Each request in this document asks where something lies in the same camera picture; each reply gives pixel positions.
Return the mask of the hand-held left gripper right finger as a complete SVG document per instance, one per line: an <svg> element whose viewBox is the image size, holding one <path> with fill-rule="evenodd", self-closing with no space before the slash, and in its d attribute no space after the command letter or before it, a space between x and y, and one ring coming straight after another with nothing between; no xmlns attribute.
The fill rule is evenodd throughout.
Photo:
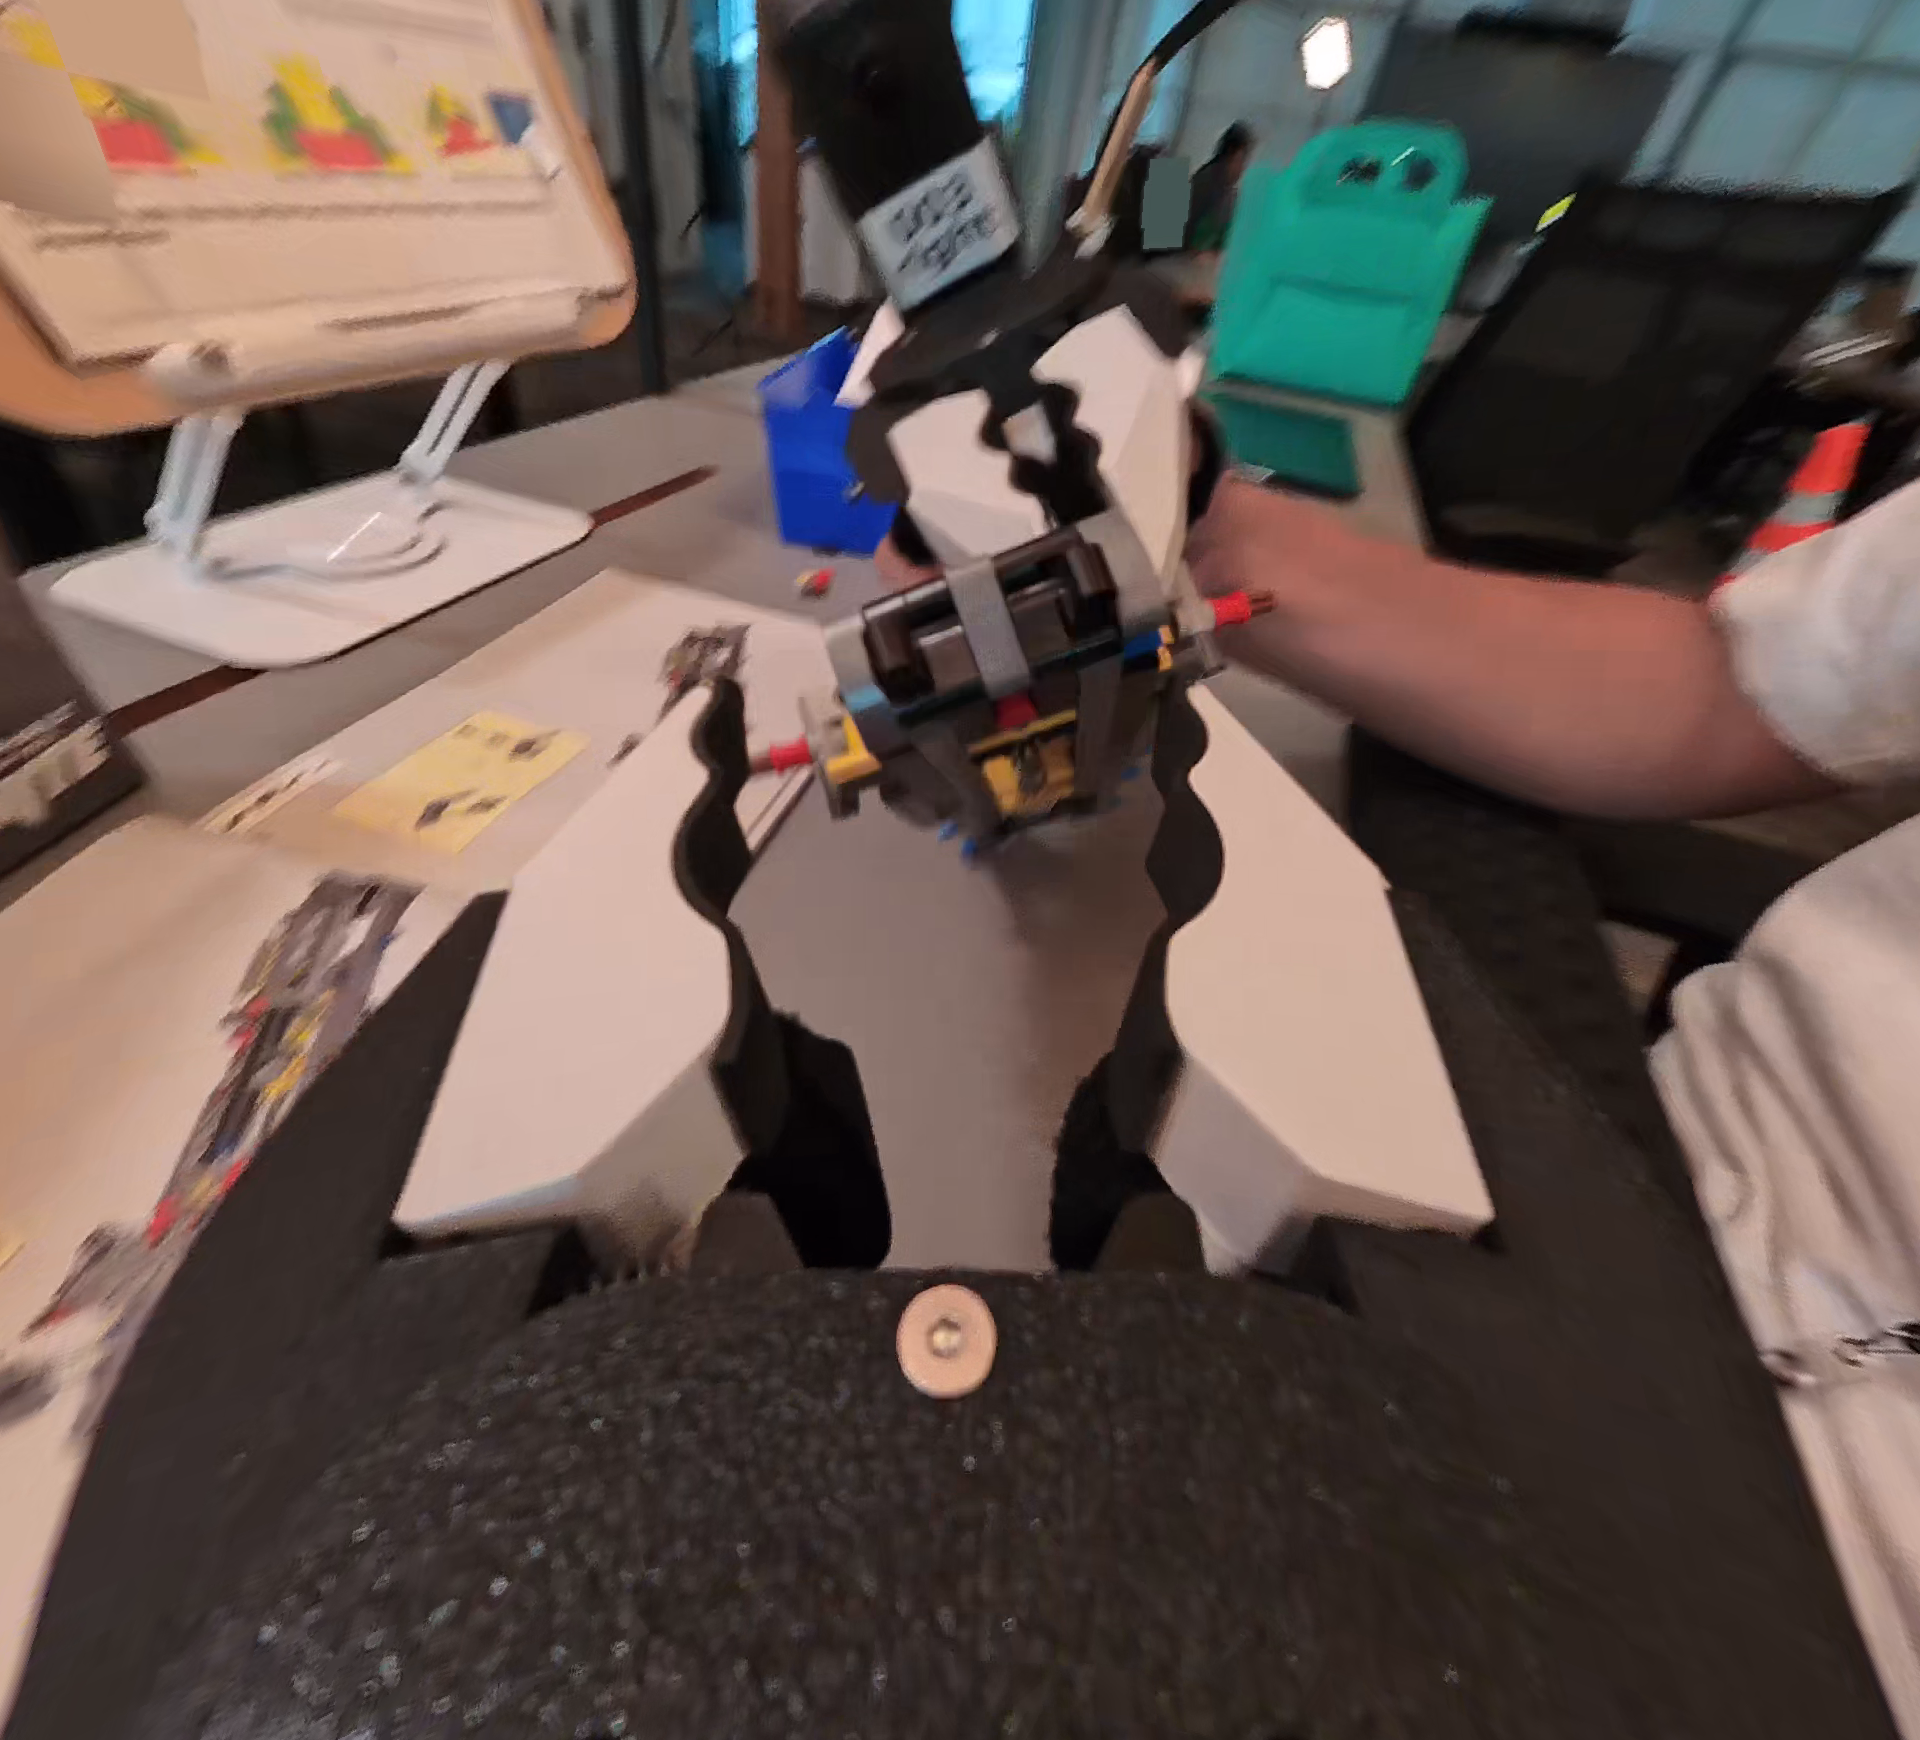
<svg viewBox="0 0 1920 1740"><path fill-rule="evenodd" d="M1322 1225L1473 1239L1494 1201L1380 868L1210 693L1173 702L1147 868L1165 916L1069 1105L1051 1259L1138 1201L1209 1273L1289 1273Z"/></svg>

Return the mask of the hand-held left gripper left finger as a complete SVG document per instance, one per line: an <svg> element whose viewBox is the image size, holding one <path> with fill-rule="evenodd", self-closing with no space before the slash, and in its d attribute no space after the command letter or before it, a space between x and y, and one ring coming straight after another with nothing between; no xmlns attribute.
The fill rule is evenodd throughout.
<svg viewBox="0 0 1920 1740"><path fill-rule="evenodd" d="M778 1012L732 918L754 858L744 693L676 702L505 889L397 1227L564 1227L667 1268L729 1192L803 1265L876 1268L894 1216L852 1053Z"/></svg>

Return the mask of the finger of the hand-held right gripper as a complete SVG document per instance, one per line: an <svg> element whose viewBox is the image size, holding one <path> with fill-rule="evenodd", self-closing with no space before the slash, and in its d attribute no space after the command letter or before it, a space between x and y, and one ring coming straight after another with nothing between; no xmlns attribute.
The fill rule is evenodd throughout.
<svg viewBox="0 0 1920 1740"><path fill-rule="evenodd" d="M1088 441L1063 393L999 404L986 390L854 408L850 455L897 509L883 571L944 571L1042 537L1088 513Z"/></svg>
<svg viewBox="0 0 1920 1740"><path fill-rule="evenodd" d="M1125 516L1157 573L1179 577L1193 467L1179 361L1162 352L1135 308L1114 305L1072 324L1028 371L1072 393L1071 423L1096 442L1106 505Z"/></svg>

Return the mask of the grey lego car chassis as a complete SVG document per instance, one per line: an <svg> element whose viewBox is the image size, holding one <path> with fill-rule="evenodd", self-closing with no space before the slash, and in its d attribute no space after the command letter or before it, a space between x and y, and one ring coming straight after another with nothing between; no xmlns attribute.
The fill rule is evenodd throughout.
<svg viewBox="0 0 1920 1740"><path fill-rule="evenodd" d="M1116 512L1054 527L828 627L832 689L754 771L810 771L831 816L874 798L984 850L1104 809L1219 671L1219 637L1273 611L1264 588L1158 570Z"/></svg>

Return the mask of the person's right forearm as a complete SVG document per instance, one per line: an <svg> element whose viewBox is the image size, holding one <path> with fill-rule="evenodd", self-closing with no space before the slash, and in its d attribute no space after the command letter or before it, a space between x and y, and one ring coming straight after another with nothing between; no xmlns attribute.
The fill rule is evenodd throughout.
<svg viewBox="0 0 1920 1740"><path fill-rule="evenodd" d="M1703 602L1351 542L1271 622L1318 698L1556 814L1716 820L1841 791L1764 717Z"/></svg>

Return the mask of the lego instruction booklet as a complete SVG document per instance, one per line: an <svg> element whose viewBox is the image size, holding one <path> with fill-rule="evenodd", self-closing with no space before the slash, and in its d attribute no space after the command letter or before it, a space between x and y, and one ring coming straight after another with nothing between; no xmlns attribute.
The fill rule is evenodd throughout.
<svg viewBox="0 0 1920 1740"><path fill-rule="evenodd" d="M75 1471L203 1220L476 893L729 671L755 739L818 623L608 571L197 820L140 816L4 911L4 1473Z"/></svg>

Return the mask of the lego set box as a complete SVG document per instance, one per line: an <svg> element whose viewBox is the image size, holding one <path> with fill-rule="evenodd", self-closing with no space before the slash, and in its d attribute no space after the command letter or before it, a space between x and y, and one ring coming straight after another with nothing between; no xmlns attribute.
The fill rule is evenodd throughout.
<svg viewBox="0 0 1920 1740"><path fill-rule="evenodd" d="M132 798L147 774L3 566L3 874Z"/></svg>

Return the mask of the person's right hand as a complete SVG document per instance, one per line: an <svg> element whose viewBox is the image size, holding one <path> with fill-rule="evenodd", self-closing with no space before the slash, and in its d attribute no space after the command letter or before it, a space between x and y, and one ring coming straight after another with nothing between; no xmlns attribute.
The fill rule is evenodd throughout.
<svg viewBox="0 0 1920 1740"><path fill-rule="evenodd" d="M1204 516L1188 527L1184 566L1201 594L1244 594L1259 606L1253 622L1228 631L1232 657L1318 693L1330 626L1347 607L1345 582L1369 543L1322 505L1224 477Z"/></svg>

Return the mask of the blue plastic bin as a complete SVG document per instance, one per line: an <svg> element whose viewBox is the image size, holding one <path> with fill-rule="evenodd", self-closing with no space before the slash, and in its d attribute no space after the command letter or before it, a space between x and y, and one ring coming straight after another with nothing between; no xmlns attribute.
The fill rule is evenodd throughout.
<svg viewBox="0 0 1920 1740"><path fill-rule="evenodd" d="M845 558L873 558L894 505L873 497L849 452L854 411L838 399L858 343L838 329L755 384L779 540Z"/></svg>

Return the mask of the black office chair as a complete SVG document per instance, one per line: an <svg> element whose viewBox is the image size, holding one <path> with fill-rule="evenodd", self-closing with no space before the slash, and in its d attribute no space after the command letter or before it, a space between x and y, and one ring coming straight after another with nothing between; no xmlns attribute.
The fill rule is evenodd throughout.
<svg viewBox="0 0 1920 1740"><path fill-rule="evenodd" d="M1910 195L1587 175L1409 415L1432 552L1618 567Z"/></svg>

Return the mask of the white folding stand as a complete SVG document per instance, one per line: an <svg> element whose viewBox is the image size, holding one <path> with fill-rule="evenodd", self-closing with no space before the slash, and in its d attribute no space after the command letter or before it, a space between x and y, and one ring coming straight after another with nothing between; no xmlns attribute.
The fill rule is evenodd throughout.
<svg viewBox="0 0 1920 1740"><path fill-rule="evenodd" d="M557 558L590 516L449 471L510 371L457 367L391 468L222 519L211 509L245 412L192 411L171 429L144 540L63 571L49 597L216 666L280 671Z"/></svg>

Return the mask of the person's white shirt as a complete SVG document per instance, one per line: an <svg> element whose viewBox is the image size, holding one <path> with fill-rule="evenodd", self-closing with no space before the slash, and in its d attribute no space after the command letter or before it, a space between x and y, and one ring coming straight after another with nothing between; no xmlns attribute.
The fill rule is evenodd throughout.
<svg viewBox="0 0 1920 1740"><path fill-rule="evenodd" d="M1812 767L1918 771L1918 486L1716 596ZM1918 818L1685 979L1652 1069L1897 1726L1918 1732Z"/></svg>

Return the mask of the orange traffic cone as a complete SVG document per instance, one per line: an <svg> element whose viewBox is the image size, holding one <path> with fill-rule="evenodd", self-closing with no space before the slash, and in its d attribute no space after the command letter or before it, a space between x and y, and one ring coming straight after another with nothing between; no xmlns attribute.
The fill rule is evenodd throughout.
<svg viewBox="0 0 1920 1740"><path fill-rule="evenodd" d="M1832 529L1861 473L1870 437L1869 420L1838 423L1821 431L1798 462L1775 512L1753 529L1719 583L1749 573L1781 553Z"/></svg>

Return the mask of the brown wooden post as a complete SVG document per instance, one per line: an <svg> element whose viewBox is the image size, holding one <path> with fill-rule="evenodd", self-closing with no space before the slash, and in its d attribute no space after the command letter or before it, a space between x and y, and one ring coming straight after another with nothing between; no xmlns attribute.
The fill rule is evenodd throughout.
<svg viewBox="0 0 1920 1740"><path fill-rule="evenodd" d="M755 307L778 339L803 334L803 245L794 105L773 52L773 0L755 0Z"/></svg>

